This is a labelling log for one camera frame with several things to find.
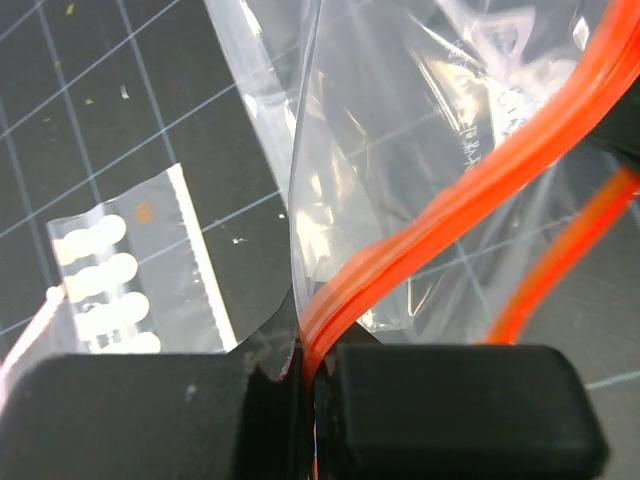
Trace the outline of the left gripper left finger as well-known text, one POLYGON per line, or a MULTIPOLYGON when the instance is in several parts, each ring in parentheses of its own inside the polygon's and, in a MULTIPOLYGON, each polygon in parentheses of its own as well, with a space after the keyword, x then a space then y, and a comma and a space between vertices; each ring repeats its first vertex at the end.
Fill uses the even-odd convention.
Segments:
POLYGON ((226 354, 58 354, 13 373, 5 479, 306 479, 293 297, 226 354))

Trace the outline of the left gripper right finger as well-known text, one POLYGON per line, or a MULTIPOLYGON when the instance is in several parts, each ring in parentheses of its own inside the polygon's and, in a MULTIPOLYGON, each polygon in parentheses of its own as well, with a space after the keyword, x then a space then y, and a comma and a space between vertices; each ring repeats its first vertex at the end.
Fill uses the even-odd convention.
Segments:
POLYGON ((314 387, 318 479, 595 479, 610 456, 549 346, 383 344, 353 327, 314 387))

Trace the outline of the clear zip bag red zipper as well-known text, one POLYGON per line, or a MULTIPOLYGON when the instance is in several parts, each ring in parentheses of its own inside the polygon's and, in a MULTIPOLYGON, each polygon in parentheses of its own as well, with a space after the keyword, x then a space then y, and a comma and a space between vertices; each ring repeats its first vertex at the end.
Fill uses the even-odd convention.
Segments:
POLYGON ((315 374, 359 324, 515 343, 639 182, 604 141, 639 73, 635 1, 209 1, 251 131, 213 214, 285 211, 315 374))

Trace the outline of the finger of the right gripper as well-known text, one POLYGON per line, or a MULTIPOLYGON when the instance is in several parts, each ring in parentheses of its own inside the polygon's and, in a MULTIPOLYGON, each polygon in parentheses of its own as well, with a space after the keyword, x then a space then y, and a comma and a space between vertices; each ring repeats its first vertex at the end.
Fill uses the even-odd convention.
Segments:
POLYGON ((585 137, 593 146, 612 153, 625 166, 640 163, 640 79, 637 78, 604 118, 585 137))

